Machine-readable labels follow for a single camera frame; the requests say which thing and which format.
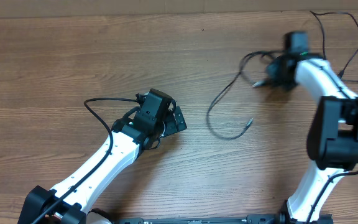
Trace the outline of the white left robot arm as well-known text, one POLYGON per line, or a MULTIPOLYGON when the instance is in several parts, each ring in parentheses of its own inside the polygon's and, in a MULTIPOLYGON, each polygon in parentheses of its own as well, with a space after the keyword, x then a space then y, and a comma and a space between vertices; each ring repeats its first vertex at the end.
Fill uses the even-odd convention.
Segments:
POLYGON ((25 198, 19 223, 86 223, 91 208, 114 178, 154 142, 186 129, 179 106, 152 114, 135 107, 118 119, 103 145, 72 175, 51 189, 32 189, 25 198))

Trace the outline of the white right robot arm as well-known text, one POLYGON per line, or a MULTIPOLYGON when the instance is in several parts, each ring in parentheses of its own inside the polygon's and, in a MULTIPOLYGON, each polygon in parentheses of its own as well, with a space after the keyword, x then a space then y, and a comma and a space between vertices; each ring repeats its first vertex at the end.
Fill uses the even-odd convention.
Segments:
POLYGON ((306 140, 308 169, 278 221, 332 223, 319 211, 342 178, 358 175, 358 95, 317 54, 283 54, 267 73, 274 83, 303 86, 318 105, 306 140))

